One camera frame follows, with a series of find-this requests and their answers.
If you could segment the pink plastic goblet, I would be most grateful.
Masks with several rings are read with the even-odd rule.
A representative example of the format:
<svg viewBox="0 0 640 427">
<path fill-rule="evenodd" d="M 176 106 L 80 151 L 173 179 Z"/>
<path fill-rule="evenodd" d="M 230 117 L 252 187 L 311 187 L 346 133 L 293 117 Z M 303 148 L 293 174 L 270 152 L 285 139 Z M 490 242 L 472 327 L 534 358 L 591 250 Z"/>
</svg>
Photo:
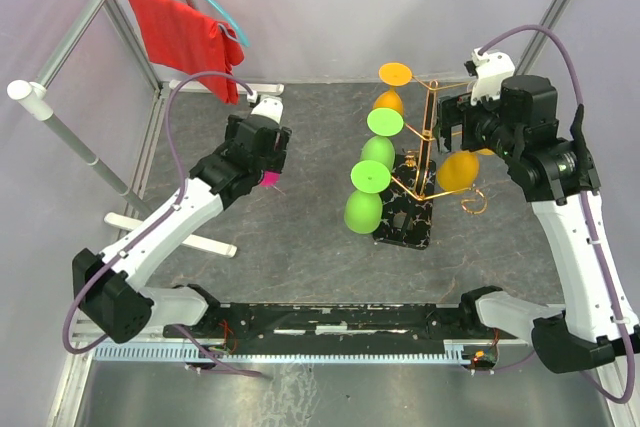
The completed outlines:
<svg viewBox="0 0 640 427">
<path fill-rule="evenodd" d="M 261 186 L 271 187 L 275 186 L 280 179 L 280 174 L 271 171 L 265 171 L 260 182 Z"/>
</svg>

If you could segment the orange plastic goblet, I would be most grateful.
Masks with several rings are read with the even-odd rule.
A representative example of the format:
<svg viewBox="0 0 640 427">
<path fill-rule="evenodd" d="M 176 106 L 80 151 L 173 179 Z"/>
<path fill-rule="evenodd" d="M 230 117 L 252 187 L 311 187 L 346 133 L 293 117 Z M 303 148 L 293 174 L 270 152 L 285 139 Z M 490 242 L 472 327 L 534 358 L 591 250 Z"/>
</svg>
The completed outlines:
<svg viewBox="0 0 640 427">
<path fill-rule="evenodd" d="M 447 192 L 469 189 L 479 174 L 479 158 L 491 155 L 493 152 L 487 148 L 451 154 L 436 172 L 439 187 Z"/>
<path fill-rule="evenodd" d="M 411 69 L 403 63 L 388 62 L 379 68 L 378 76 L 387 86 L 387 90 L 375 100 L 373 109 L 388 108 L 403 116 L 404 103 L 398 88 L 407 85 L 413 79 Z"/>
</svg>

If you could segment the orange plastic goblet front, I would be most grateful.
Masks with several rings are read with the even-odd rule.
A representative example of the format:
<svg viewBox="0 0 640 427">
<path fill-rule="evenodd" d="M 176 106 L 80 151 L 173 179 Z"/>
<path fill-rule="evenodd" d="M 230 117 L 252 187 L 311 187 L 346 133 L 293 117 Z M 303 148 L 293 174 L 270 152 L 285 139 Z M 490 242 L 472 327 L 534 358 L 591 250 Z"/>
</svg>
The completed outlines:
<svg viewBox="0 0 640 427">
<path fill-rule="evenodd" d="M 387 90 L 375 100 L 373 109 L 388 108 L 403 116 L 404 103 L 398 88 L 407 85 L 413 79 L 411 69 L 403 63 L 388 62 L 379 68 L 378 76 L 387 86 Z"/>
</svg>

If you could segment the green plastic goblet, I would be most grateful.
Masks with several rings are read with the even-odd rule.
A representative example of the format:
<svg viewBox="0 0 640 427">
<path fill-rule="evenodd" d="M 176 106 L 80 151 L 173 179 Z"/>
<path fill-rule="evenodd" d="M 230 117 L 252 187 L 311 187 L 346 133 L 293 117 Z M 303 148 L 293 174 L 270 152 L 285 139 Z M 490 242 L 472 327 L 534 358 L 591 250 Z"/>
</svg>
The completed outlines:
<svg viewBox="0 0 640 427">
<path fill-rule="evenodd" d="M 345 206 L 345 224 L 357 234 L 373 233 L 382 219 L 380 194 L 391 183 L 390 170 L 381 162 L 362 160 L 352 168 L 350 179 L 355 191 Z"/>
<path fill-rule="evenodd" d="M 364 144 L 360 159 L 379 162 L 391 171 L 396 156 L 391 138 L 404 127 L 402 115 L 391 108 L 376 108 L 368 114 L 366 124 L 374 136 Z"/>
</svg>

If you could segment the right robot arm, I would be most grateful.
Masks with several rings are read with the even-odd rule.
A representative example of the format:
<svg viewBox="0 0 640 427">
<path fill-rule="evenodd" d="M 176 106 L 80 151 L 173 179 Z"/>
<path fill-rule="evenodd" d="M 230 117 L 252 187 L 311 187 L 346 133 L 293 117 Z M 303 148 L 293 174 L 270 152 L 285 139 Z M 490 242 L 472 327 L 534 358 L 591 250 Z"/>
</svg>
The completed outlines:
<svg viewBox="0 0 640 427">
<path fill-rule="evenodd" d="M 501 158 L 531 205 L 549 243 L 565 306 L 554 309 L 495 287 L 464 294 L 459 329 L 478 338 L 499 329 L 531 345 L 553 373 L 591 370 L 639 352 L 639 318 L 624 297 L 604 222 L 600 179 L 577 108 L 570 132 L 558 135 L 558 93 L 536 75 L 504 79 L 497 98 L 467 93 L 437 104 L 446 147 L 462 129 L 462 149 Z"/>
</svg>

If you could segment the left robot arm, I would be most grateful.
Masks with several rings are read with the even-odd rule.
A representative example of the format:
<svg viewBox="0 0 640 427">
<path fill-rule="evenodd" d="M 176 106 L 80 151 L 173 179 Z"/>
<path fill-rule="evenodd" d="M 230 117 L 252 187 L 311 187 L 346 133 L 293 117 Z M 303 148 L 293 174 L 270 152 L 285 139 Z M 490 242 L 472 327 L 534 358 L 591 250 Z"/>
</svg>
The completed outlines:
<svg viewBox="0 0 640 427">
<path fill-rule="evenodd" d="M 120 241 L 72 262 L 80 310 L 112 341 L 130 341 L 147 327 L 187 326 L 199 337 L 215 334 L 221 315 L 195 286 L 150 288 L 149 278 L 195 230 L 284 167 L 290 129 L 281 103 L 269 99 L 245 118 L 228 119 L 224 142 L 191 169 L 178 191 Z"/>
</svg>

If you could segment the red cloth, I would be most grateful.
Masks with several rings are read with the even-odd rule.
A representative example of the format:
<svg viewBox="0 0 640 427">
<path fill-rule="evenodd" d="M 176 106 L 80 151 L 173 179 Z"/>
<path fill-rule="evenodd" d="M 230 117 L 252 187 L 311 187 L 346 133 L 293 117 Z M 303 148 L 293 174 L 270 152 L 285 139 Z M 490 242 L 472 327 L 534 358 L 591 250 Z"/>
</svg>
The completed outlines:
<svg viewBox="0 0 640 427">
<path fill-rule="evenodd" d="M 149 61 L 192 75 L 203 71 L 231 74 L 244 61 L 236 33 L 176 0 L 128 0 Z"/>
</svg>

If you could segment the white stand foot front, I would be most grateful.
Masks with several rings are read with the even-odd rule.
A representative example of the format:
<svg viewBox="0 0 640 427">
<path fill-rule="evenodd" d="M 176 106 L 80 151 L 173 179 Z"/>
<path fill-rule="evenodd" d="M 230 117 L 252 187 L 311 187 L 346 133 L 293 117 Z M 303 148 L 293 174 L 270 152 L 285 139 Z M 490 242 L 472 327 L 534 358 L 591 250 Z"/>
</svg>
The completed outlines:
<svg viewBox="0 0 640 427">
<path fill-rule="evenodd" d="M 104 222 L 111 227 L 127 232 L 135 230 L 142 224 L 141 220 L 116 214 L 113 212 L 108 212 L 104 216 Z M 201 237 L 198 235 L 189 235 L 182 242 L 182 245 L 198 251 L 220 255 L 225 258 L 233 258 L 237 253 L 237 247 L 235 245 Z"/>
</svg>

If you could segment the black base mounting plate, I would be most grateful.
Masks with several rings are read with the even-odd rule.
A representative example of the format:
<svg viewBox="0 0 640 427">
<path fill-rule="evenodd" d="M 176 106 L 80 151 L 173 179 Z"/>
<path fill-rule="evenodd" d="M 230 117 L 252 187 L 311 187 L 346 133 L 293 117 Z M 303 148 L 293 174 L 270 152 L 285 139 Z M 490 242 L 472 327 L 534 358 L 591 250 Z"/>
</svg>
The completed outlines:
<svg viewBox="0 0 640 427">
<path fill-rule="evenodd" d="M 469 320 L 458 305 L 228 303 L 187 328 L 198 340 L 227 340 L 234 354 L 442 353 L 511 340 Z"/>
</svg>

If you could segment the grey clothes stand pole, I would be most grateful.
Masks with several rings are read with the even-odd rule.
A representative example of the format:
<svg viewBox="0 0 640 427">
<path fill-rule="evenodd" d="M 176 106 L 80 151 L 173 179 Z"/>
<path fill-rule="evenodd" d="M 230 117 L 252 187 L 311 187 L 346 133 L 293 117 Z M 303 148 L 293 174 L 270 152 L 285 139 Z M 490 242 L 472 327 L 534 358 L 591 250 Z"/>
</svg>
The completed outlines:
<svg viewBox="0 0 640 427">
<path fill-rule="evenodd" d="M 97 16 L 112 0 L 88 0 L 71 27 L 40 69 L 34 82 L 14 80 L 7 85 L 8 97 L 22 106 L 33 118 L 46 125 L 64 144 L 91 167 L 118 195 L 138 213 L 147 216 L 150 209 L 118 175 L 95 154 L 45 101 L 47 88 L 60 72 L 80 39 Z"/>
</svg>

